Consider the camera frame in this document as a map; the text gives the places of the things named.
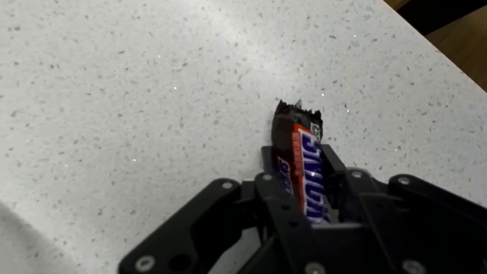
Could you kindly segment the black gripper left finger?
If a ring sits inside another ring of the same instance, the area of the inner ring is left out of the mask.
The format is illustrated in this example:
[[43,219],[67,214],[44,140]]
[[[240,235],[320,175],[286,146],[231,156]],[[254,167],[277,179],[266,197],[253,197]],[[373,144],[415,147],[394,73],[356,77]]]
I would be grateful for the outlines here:
[[280,187],[272,150],[251,181],[212,181],[119,263],[119,274],[207,274],[243,231],[260,246],[237,274],[326,274],[309,222]]

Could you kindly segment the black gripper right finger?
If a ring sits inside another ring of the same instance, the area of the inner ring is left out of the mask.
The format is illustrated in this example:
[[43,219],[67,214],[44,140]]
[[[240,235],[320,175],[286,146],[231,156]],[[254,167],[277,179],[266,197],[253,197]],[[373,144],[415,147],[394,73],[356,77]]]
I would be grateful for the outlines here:
[[418,176],[380,182],[303,147],[306,274],[487,274],[487,210]]

